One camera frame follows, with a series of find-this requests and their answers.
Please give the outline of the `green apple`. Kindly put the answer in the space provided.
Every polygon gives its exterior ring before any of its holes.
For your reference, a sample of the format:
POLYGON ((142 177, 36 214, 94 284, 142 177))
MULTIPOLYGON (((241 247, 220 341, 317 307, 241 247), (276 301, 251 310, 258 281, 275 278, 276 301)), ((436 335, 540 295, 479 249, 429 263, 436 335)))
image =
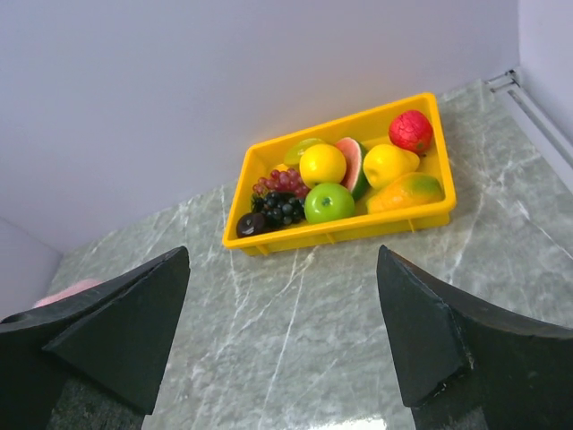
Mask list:
POLYGON ((350 218, 355 215, 355 200, 343 185, 319 184, 305 198, 304 215, 310 224, 350 218))

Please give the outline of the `red strawberry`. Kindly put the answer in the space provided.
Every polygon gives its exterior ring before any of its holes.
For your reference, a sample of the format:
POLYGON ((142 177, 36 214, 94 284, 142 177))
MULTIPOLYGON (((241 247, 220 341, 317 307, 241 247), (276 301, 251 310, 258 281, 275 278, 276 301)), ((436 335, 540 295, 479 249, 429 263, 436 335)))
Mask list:
POLYGON ((408 110, 392 120, 389 139, 399 148, 416 154, 429 150, 433 129, 428 118, 418 110, 408 110))

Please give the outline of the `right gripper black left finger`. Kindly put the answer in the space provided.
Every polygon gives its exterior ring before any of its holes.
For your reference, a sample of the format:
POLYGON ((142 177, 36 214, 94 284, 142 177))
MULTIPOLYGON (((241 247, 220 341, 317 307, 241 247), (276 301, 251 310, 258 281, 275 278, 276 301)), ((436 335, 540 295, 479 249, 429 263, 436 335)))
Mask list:
POLYGON ((152 414, 190 277, 174 248, 1 321, 3 429, 139 429, 152 414))

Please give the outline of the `round yellow orange fruit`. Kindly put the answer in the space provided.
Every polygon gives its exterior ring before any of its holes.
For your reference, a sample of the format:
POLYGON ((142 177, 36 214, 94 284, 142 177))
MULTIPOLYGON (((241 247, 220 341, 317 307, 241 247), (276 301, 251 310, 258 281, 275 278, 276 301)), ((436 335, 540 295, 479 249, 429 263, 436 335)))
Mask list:
POLYGON ((316 144, 300 158, 299 171, 308 188, 323 183, 339 184, 346 175, 346 158, 334 145, 316 144))

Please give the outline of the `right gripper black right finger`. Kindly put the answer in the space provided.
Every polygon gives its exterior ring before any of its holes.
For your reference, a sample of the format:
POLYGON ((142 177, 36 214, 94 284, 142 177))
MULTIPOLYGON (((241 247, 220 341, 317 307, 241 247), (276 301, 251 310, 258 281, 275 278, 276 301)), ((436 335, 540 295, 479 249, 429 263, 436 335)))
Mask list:
POLYGON ((572 330, 493 305, 382 246, 381 311, 418 429, 570 429, 572 330))

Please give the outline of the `orange green mango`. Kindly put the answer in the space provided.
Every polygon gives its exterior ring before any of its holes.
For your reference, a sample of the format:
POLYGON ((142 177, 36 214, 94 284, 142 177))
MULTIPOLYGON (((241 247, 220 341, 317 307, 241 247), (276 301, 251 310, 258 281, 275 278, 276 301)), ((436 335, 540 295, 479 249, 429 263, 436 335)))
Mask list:
POLYGON ((439 180, 431 175, 412 172, 400 176, 366 202, 368 214, 408 209, 444 199, 439 180))

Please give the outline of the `pink plastic bag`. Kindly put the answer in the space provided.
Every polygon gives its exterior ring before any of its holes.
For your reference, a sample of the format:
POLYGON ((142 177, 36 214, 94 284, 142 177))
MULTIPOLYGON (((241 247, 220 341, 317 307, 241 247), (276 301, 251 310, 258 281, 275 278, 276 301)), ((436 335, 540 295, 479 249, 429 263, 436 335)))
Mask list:
POLYGON ((72 284, 70 287, 63 289, 62 291, 55 293, 54 295, 50 295, 40 299, 33 305, 33 308, 39 308, 42 306, 51 305, 60 300, 79 294, 82 291, 94 288, 99 284, 101 284, 101 281, 97 279, 83 279, 81 281, 72 284))

